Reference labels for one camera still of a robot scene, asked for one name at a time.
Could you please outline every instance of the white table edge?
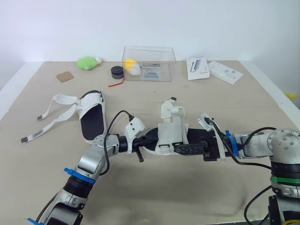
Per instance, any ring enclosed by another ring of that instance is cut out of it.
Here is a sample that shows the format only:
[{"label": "white table edge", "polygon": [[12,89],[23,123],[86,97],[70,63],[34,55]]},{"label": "white table edge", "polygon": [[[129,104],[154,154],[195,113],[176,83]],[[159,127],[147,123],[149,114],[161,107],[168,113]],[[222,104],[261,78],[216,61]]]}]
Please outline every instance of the white table edge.
[{"label": "white table edge", "polygon": [[[300,110],[285,96],[285,94],[271,81],[271,79],[252,61],[240,61],[249,73],[274,99],[288,118],[300,129]],[[26,87],[43,62],[26,62],[0,90],[0,120],[8,113],[11,105]]]}]

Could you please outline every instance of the cardboard piece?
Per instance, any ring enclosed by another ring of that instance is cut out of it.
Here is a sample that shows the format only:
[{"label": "cardboard piece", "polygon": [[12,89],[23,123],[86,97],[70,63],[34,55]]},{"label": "cardboard piece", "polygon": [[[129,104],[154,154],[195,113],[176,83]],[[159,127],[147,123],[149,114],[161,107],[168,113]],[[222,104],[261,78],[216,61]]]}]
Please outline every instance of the cardboard piece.
[{"label": "cardboard piece", "polygon": [[62,83],[74,78],[73,75],[69,71],[66,71],[66,72],[63,72],[61,74],[58,74],[58,75],[56,75],[56,77]]}]

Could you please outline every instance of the yellow ball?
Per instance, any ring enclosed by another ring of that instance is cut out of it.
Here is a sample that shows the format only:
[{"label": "yellow ball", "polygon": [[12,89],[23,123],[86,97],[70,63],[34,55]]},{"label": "yellow ball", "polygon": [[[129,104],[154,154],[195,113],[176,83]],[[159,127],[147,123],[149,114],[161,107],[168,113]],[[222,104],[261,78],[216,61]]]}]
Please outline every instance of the yellow ball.
[{"label": "yellow ball", "polygon": [[124,61],[124,69],[132,76],[141,75],[141,67],[134,59],[127,59]]}]

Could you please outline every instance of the clear plastic box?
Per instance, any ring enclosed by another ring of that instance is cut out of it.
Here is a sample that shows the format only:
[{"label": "clear plastic box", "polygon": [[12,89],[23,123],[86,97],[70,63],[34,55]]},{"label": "clear plastic box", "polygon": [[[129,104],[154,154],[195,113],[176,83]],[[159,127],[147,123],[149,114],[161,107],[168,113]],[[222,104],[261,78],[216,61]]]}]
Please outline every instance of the clear plastic box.
[{"label": "clear plastic box", "polygon": [[[134,76],[126,71],[126,63],[130,59],[138,63],[141,69],[140,75]],[[122,64],[125,80],[171,81],[176,59],[170,47],[125,46]]]}]

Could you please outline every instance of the white velcro strap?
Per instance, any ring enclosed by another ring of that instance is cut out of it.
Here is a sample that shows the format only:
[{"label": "white velcro strap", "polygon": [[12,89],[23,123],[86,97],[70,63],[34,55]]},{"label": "white velcro strap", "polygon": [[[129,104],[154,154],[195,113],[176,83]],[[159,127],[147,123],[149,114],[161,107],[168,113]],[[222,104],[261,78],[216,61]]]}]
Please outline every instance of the white velcro strap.
[{"label": "white velcro strap", "polygon": [[80,99],[80,104],[77,106],[79,119],[81,119],[88,110],[90,110],[98,104],[104,104],[101,94],[99,93],[90,93],[84,96],[84,98]]},{"label": "white velcro strap", "polygon": [[66,96],[66,95],[62,95],[62,94],[54,95],[53,98],[51,99],[51,102],[48,106],[47,111],[44,114],[40,115],[37,118],[37,120],[43,120],[48,115],[53,100],[56,101],[58,104],[62,104],[62,105],[72,105],[75,103],[78,104],[80,102],[77,97]]},{"label": "white velcro strap", "polygon": [[32,141],[33,139],[40,137],[43,133],[45,133],[47,130],[49,130],[55,123],[68,120],[74,113],[76,112],[76,105],[72,105],[69,110],[62,113],[58,118],[54,119],[50,124],[45,126],[43,129],[37,131],[36,133],[29,135],[25,138],[22,138],[22,143],[27,143]]},{"label": "white velcro strap", "polygon": [[22,143],[27,143],[37,137],[40,137],[43,133],[49,130],[55,123],[68,120],[76,111],[79,114],[79,119],[81,119],[86,114],[86,112],[88,112],[91,108],[95,107],[96,105],[101,104],[104,107],[104,100],[101,93],[89,93],[86,96],[84,96],[82,99],[78,99],[77,97],[73,97],[73,96],[58,94],[53,96],[47,111],[44,114],[40,115],[37,118],[37,120],[42,120],[48,115],[53,101],[56,101],[61,105],[72,105],[72,104],[73,105],[70,109],[62,113],[58,118],[53,120],[50,124],[48,124],[43,129],[39,130],[38,132],[32,135],[22,138],[21,139]]}]

